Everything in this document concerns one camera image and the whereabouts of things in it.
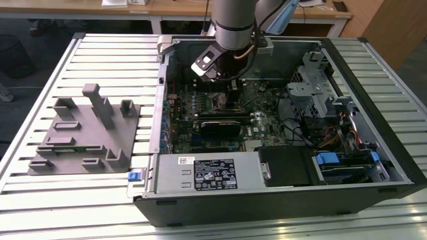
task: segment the trash bin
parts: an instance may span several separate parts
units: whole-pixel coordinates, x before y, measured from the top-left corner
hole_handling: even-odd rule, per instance
[[[13,35],[0,34],[0,71],[20,79],[36,71],[20,39]]]

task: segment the warning label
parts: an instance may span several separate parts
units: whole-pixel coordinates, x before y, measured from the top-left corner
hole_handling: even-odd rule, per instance
[[[235,160],[195,160],[194,188],[198,191],[238,189]]]

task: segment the table leg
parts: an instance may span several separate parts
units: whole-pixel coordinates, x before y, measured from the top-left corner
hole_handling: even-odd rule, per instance
[[[328,38],[339,38],[342,35],[342,32],[344,30],[346,24],[348,19],[336,19],[335,24],[331,27],[331,30],[328,31],[327,37]]]
[[[150,16],[152,34],[162,34],[162,16]]]

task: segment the aluminum slotted table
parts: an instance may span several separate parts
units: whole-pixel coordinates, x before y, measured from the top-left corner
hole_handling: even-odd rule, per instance
[[[159,81],[158,35],[87,34],[72,39],[0,162],[0,235],[5,240],[53,239],[422,239],[427,237],[427,189],[382,202],[359,214],[275,221],[155,228],[127,197],[128,174],[28,176],[56,112],[57,97],[88,103],[97,83],[112,104],[142,105],[131,168],[148,164]],[[427,109],[368,43],[332,40],[386,120],[427,173]],[[343,94],[343,82],[335,76]]]

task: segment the green circuit board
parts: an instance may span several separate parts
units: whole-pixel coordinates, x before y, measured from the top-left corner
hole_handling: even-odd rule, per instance
[[[259,140],[263,146],[287,144],[275,102],[282,88],[268,88],[262,81],[252,81],[242,90],[238,109],[251,113],[250,124],[242,125],[238,137],[210,140],[200,136],[198,118],[200,113],[216,113],[215,98],[219,92],[196,92],[186,87],[178,94],[180,99],[174,103],[171,118],[174,153],[198,151],[246,152],[246,142]]]

